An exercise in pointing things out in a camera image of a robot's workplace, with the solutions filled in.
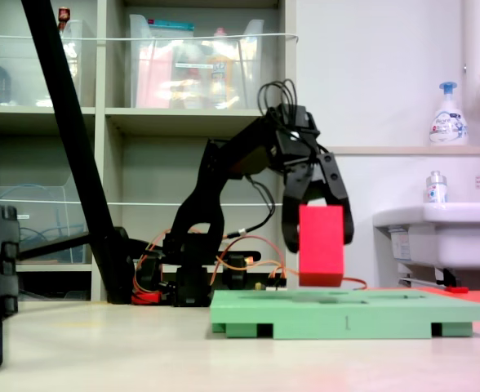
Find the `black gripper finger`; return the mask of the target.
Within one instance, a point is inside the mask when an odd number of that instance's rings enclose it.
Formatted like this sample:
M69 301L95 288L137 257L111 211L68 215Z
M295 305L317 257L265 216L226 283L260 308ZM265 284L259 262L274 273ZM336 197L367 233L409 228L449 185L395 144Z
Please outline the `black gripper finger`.
M320 191L313 180L314 165L298 163L289 168L284 176L282 196L282 234L287 249L299 251L299 209L312 200L320 198Z
M324 153L317 156L323 178L322 195L327 205L343 209L344 245L353 241L354 225L349 196L344 186L334 154Z

